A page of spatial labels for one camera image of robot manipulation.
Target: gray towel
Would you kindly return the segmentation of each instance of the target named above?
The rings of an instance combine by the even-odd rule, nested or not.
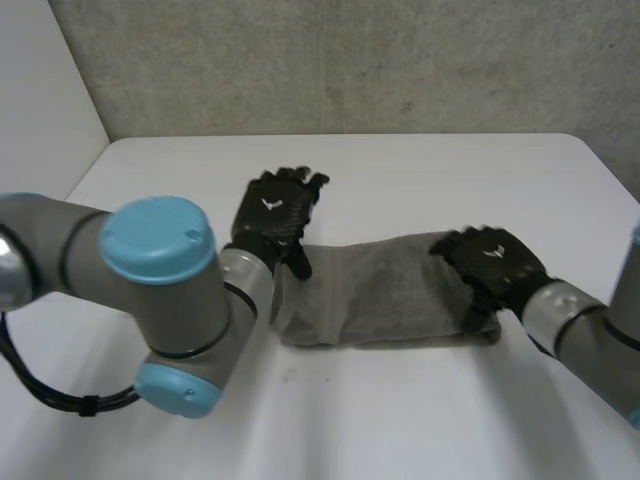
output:
[[[399,347],[461,337],[471,290],[444,260],[429,256],[442,235],[306,245],[313,276],[301,282],[278,269],[272,328],[282,343],[298,346]],[[493,315],[464,337],[494,343],[500,332]]]

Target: white logo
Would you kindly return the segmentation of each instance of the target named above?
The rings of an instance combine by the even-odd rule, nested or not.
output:
[[[282,205],[283,202],[282,200],[278,200],[276,203],[269,203],[263,198],[262,203],[264,203],[264,206],[267,207],[267,210],[271,211],[274,208],[278,208],[280,205]]]
[[[484,253],[487,257],[504,258],[504,247],[502,245],[498,245],[497,250],[494,250],[493,252],[482,252],[482,253]]]

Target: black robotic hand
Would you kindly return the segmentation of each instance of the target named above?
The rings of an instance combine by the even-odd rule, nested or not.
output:
[[[430,253],[442,256],[473,290],[470,328],[503,308],[520,317],[530,296],[553,281],[538,257],[504,229],[450,232]]]
[[[311,173],[309,167],[281,168],[274,175],[264,172],[247,187],[231,228],[234,248],[249,251],[274,270],[285,263],[299,279],[312,274],[300,240],[311,220],[311,210],[329,177]]]

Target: gray wall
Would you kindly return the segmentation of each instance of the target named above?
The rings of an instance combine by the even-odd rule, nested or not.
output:
[[[112,140],[566,132],[640,196],[639,0],[50,0]]]

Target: black cable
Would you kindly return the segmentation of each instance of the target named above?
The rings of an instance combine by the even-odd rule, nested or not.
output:
[[[81,417],[93,417],[100,412],[110,412],[124,408],[140,398],[133,387],[125,388],[106,397],[98,395],[76,397],[45,385],[33,376],[18,354],[18,350],[16,350],[9,335],[5,312],[2,312],[0,317],[0,353],[9,362],[9,365],[11,365],[11,368],[26,389],[47,407],[56,410],[77,413]]]

